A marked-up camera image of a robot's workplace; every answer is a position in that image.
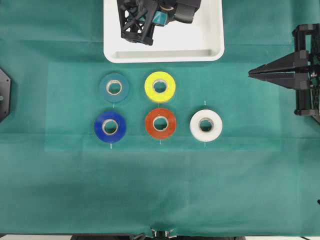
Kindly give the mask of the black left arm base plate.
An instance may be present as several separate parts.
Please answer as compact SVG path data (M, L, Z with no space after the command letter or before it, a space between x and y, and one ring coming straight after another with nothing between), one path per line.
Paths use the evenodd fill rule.
M0 121L10 114L11 78L0 69Z

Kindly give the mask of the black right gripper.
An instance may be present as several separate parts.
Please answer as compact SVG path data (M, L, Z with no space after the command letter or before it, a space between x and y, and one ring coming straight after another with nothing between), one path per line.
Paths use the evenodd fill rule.
M293 31L294 51L248 72L250 78L293 89L294 113L302 117L320 115L320 25L300 24Z

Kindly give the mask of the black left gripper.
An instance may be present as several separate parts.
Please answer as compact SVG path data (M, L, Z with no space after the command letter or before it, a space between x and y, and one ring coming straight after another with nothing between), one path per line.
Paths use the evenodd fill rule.
M201 0L177 0L173 18L191 24L200 5ZM155 27L167 24L158 0L118 0L117 7L120 35L129 42L151 46Z

